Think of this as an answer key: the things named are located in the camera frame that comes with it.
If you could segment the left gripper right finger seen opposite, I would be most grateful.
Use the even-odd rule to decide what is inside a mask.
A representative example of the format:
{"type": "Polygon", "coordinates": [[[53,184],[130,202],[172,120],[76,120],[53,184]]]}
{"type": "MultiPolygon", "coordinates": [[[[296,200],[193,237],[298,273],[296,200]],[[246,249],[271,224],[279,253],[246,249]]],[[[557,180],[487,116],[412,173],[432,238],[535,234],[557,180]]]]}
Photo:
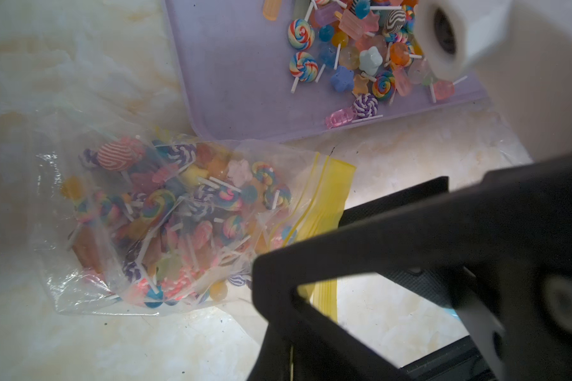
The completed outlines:
{"type": "Polygon", "coordinates": [[[346,211],[330,233],[258,258],[253,302],[293,346],[294,380],[411,380],[305,301],[298,287],[377,273],[444,293],[473,341],[419,368],[463,379],[572,380],[572,155],[447,177],[346,211]]]}

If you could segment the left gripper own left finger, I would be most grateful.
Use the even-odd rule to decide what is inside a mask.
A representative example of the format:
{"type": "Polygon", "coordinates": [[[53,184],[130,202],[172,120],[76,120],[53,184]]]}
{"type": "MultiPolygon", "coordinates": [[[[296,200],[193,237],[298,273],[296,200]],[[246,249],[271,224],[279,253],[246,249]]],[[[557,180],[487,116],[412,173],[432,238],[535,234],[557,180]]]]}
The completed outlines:
{"type": "Polygon", "coordinates": [[[272,323],[267,327],[261,350],[247,380],[294,380],[292,342],[283,337],[272,323]]]}

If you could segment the lavender plastic tray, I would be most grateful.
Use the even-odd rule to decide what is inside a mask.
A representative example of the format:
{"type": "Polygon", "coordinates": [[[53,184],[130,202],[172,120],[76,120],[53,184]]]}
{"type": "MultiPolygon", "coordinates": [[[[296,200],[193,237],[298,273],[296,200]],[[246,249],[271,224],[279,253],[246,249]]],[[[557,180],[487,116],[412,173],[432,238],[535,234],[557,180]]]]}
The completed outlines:
{"type": "Polygon", "coordinates": [[[354,102],[330,84],[299,83],[289,71],[287,29],[295,3],[274,21],[260,1],[166,1],[180,81],[192,128],[208,140],[286,142],[320,135],[325,120],[354,102]]]}

